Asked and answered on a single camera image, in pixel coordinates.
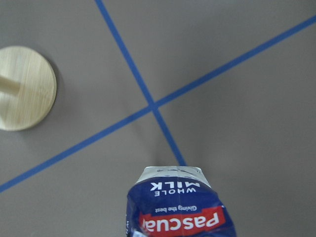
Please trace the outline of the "brown paper table cover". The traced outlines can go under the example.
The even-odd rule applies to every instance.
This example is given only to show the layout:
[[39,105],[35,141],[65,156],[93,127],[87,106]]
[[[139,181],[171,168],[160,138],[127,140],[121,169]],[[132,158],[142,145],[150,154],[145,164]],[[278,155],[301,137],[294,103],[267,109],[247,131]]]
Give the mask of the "brown paper table cover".
[[122,237],[147,166],[200,167],[239,237],[316,234],[313,0],[3,0],[57,96],[0,133],[3,237]]

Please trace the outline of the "blue white milk carton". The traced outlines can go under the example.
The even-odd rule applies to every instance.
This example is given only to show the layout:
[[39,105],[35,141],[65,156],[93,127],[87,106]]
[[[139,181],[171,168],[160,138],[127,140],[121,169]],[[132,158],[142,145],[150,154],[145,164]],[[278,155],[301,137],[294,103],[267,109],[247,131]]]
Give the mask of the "blue white milk carton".
[[202,170],[148,166],[127,194],[127,237],[235,237],[233,221]]

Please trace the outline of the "wooden cup tree stand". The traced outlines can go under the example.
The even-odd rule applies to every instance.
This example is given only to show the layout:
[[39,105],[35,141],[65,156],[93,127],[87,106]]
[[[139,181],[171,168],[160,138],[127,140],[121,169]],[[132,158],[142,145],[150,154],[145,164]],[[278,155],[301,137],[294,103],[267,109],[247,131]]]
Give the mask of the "wooden cup tree stand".
[[50,112],[57,82],[51,64],[24,46],[0,50],[0,128],[20,131],[40,123]]

